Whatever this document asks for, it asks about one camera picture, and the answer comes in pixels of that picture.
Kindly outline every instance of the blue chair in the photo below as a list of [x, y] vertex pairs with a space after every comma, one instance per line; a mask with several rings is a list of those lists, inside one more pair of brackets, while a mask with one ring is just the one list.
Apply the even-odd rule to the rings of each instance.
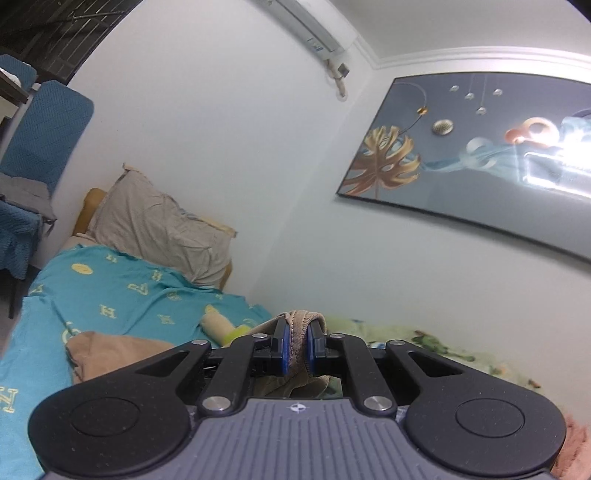
[[37, 80], [37, 71], [27, 63], [23, 63], [10, 55], [0, 55], [0, 69], [16, 75], [21, 81], [21, 88], [28, 92]]
[[[8, 144], [0, 172], [42, 181], [53, 195], [92, 113], [85, 96], [54, 80], [43, 83]], [[0, 202], [0, 269], [24, 280], [42, 230], [39, 215]], [[11, 317], [15, 295], [13, 288]]]

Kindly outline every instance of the ceiling molding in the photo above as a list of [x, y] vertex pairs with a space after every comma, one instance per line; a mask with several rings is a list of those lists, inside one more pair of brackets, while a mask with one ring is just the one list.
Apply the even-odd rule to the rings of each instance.
[[591, 70], [591, 57], [569, 51], [550, 50], [534, 47], [460, 47], [441, 50], [419, 51], [392, 57], [380, 58], [363, 39], [356, 40], [359, 51], [374, 70], [413, 64], [435, 63], [458, 60], [523, 60], [541, 61]]

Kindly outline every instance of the framed painting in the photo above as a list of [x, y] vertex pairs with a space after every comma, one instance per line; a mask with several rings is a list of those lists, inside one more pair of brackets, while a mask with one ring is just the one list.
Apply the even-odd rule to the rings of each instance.
[[591, 259], [591, 85], [519, 73], [397, 78], [337, 193]]

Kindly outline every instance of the tan towel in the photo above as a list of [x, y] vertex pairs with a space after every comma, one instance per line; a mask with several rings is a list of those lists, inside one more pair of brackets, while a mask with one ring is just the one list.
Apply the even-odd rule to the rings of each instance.
[[328, 386], [328, 376], [312, 377], [307, 360], [306, 332], [312, 320], [318, 320], [322, 332], [326, 333], [326, 323], [320, 313], [306, 310], [295, 310], [282, 313], [268, 322], [254, 327], [249, 333], [275, 332], [277, 320], [285, 316], [290, 326], [290, 363], [287, 375], [284, 377], [263, 377], [256, 381], [254, 394], [257, 397], [294, 397], [314, 398], [320, 395]]
[[591, 478], [591, 435], [589, 428], [579, 425], [571, 415], [565, 415], [566, 440], [558, 454], [552, 474], [561, 480]]
[[[306, 332], [312, 320], [318, 319], [323, 333], [326, 333], [324, 317], [320, 313], [298, 310], [258, 325], [250, 332], [275, 332], [280, 317], [285, 316], [290, 326], [290, 363], [285, 377], [263, 377], [255, 382], [257, 397], [314, 398], [327, 387], [329, 377], [312, 377], [307, 365]], [[104, 335], [97, 332], [82, 332], [70, 338], [66, 349], [74, 363], [74, 383], [90, 380], [114, 370], [144, 360], [173, 347], [160, 340], [146, 340], [131, 336]]]
[[161, 340], [98, 332], [79, 333], [66, 343], [66, 350], [74, 363], [74, 383], [127, 367], [172, 347], [172, 343]]

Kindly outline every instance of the logo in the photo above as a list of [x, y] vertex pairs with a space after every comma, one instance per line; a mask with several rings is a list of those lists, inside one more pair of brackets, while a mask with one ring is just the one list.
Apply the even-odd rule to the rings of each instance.
[[302, 413], [303, 411], [305, 411], [308, 407], [306, 407], [305, 405], [302, 405], [301, 403], [294, 403], [291, 407], [290, 410], [292, 412], [295, 412], [297, 414]]

